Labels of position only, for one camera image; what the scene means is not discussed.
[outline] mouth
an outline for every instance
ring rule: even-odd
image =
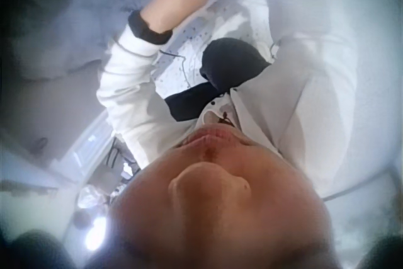
[[[253,146],[254,142],[234,127],[222,124],[204,126],[190,134],[178,147],[193,145],[196,142],[221,142],[229,145]]]

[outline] bright light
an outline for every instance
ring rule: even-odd
[[[123,171],[129,174],[130,176],[133,176],[132,168],[126,162],[124,162],[123,164]]]
[[[88,231],[86,236],[86,246],[90,251],[97,250],[104,238],[106,232],[106,217],[98,217],[94,221],[94,226]]]

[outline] black cuff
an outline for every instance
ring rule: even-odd
[[[171,39],[173,31],[166,31],[162,34],[149,29],[148,24],[143,20],[140,11],[133,11],[128,17],[128,25],[137,38],[154,45],[164,45]]]

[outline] person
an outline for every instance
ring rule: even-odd
[[[244,43],[212,42],[208,82],[165,101],[152,63],[207,1],[152,0],[111,48],[98,99],[144,170],[113,204],[88,268],[339,268],[320,197],[353,123],[343,6],[268,0],[273,65]]]

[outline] white shirt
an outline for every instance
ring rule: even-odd
[[[311,179],[324,196],[346,155],[355,107],[355,40],[338,0],[268,0],[276,62],[214,100],[198,120],[176,122],[150,75],[160,46],[127,26],[103,69],[99,101],[141,168],[211,114],[232,123]]]

